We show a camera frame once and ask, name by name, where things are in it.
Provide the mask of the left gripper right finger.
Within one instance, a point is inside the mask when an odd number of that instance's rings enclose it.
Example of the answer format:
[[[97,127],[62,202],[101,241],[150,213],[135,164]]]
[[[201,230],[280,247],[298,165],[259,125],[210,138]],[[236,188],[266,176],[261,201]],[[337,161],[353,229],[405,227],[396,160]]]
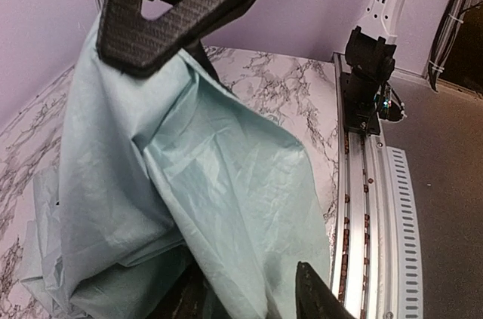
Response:
[[[298,262],[295,277],[298,319],[353,319],[308,262]]]

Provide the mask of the mint green folding umbrella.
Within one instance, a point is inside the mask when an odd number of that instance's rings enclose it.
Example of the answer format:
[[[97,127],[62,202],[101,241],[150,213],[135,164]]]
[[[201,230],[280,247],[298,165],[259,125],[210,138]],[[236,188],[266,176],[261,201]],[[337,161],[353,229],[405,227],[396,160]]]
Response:
[[[185,51],[145,80],[88,33],[58,167],[33,180],[20,283],[54,316],[145,318],[192,262],[233,318],[293,318],[297,263],[330,277],[303,144]]]

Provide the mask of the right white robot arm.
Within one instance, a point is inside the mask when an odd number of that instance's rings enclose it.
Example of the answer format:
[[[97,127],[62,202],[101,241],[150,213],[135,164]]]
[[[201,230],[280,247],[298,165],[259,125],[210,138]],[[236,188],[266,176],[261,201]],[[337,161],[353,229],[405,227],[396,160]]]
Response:
[[[389,79],[395,69],[397,25],[406,0],[369,0],[345,49],[349,73],[340,75],[343,126],[361,135],[380,134],[379,118],[394,104]]]

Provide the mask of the front aluminium rail base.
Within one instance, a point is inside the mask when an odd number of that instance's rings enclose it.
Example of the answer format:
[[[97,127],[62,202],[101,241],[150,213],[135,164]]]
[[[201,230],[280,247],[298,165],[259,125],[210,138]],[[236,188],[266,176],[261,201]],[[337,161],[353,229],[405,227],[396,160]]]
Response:
[[[339,128],[331,290],[355,318],[422,318],[416,204],[405,151]]]

